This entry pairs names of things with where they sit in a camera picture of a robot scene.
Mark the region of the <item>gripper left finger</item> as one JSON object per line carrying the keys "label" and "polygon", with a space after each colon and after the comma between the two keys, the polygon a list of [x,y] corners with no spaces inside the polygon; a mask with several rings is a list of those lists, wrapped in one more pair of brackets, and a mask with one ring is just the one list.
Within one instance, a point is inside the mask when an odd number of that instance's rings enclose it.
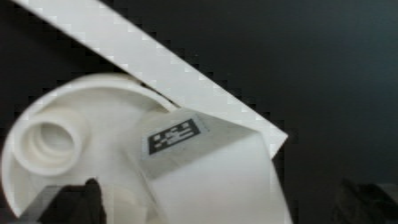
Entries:
{"label": "gripper left finger", "polygon": [[19,224],[106,224],[99,183],[50,185],[19,215]]}

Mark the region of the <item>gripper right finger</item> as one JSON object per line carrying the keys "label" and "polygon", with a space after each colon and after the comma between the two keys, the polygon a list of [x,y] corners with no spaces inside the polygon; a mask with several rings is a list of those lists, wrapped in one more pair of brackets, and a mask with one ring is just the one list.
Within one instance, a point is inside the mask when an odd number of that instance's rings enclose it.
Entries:
{"label": "gripper right finger", "polygon": [[398,224],[398,184],[341,181],[332,224]]}

